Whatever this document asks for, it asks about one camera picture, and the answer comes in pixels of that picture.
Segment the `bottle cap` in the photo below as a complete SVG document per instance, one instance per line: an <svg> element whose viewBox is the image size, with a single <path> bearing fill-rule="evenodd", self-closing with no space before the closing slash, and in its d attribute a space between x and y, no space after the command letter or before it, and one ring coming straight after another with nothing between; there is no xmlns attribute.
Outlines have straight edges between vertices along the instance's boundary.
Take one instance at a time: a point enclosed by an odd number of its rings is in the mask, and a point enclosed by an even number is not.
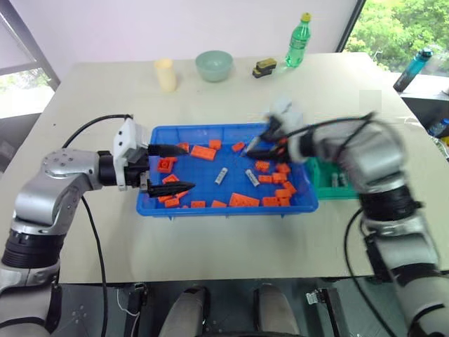
<svg viewBox="0 0 449 337"><path fill-rule="evenodd" d="M310 22L310 19L311 19L310 13L303 13L302 14L301 21Z"/></svg>
<svg viewBox="0 0 449 337"><path fill-rule="evenodd" d="M430 48L423 48L421 51L418 51L418 55L423 60L428 60L432 57L434 53Z"/></svg>

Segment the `window frame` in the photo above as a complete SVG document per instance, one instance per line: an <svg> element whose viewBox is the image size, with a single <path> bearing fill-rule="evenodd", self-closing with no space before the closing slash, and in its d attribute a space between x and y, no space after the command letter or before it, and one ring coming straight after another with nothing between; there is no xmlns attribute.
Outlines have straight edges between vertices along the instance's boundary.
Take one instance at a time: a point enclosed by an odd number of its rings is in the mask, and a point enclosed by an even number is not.
<svg viewBox="0 0 449 337"><path fill-rule="evenodd" d="M9 0L0 0L0 20L6 23L6 29L9 30L11 36L24 49L24 52L29 53L35 59L34 62L23 65L0 68L0 76L41 68L49 78L47 81L48 85L56 91L61 81Z"/></svg>
<svg viewBox="0 0 449 337"><path fill-rule="evenodd" d="M348 24L346 25L346 28L344 29L342 38L340 39L337 49L335 50L336 53L341 53L344 50L344 47L346 46L346 43L348 42L349 36L351 35L352 30L354 29L354 26L356 25L358 17L362 13L365 3L366 3L366 0L357 0L354 10L352 11L351 17L349 18Z"/></svg>

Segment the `window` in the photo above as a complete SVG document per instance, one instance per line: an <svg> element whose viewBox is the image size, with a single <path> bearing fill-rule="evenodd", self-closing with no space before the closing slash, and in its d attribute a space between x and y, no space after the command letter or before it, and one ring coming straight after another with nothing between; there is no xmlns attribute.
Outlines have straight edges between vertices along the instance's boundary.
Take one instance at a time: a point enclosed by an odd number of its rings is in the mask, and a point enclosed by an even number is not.
<svg viewBox="0 0 449 337"><path fill-rule="evenodd" d="M59 85L26 25L0 1L0 119L43 112Z"/></svg>
<svg viewBox="0 0 449 337"><path fill-rule="evenodd" d="M54 93L40 68L0 76L0 119L43 112Z"/></svg>
<svg viewBox="0 0 449 337"><path fill-rule="evenodd" d="M434 56L422 74L449 77L449 0L366 0L344 51L366 52L382 69L402 72L426 46Z"/></svg>

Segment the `light green bowl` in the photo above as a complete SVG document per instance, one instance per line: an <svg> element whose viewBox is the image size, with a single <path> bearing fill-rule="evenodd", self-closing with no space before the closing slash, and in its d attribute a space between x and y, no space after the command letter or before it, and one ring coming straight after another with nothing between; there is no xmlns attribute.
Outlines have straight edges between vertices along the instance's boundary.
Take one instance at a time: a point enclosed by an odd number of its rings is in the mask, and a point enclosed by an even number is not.
<svg viewBox="0 0 449 337"><path fill-rule="evenodd" d="M232 56L225 51L206 51L195 60L196 68L205 81L227 79L232 67Z"/></svg>

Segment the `green tray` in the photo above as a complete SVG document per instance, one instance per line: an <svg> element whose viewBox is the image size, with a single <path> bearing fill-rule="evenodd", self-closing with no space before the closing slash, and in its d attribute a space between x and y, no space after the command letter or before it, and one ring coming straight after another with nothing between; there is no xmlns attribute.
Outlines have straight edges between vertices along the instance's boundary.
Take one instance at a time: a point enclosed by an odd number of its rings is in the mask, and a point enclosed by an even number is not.
<svg viewBox="0 0 449 337"><path fill-rule="evenodd" d="M357 193L351 185L347 187L332 187L332 174L341 173L337 165L310 158L306 163L312 185L318 199L356 199Z"/></svg>

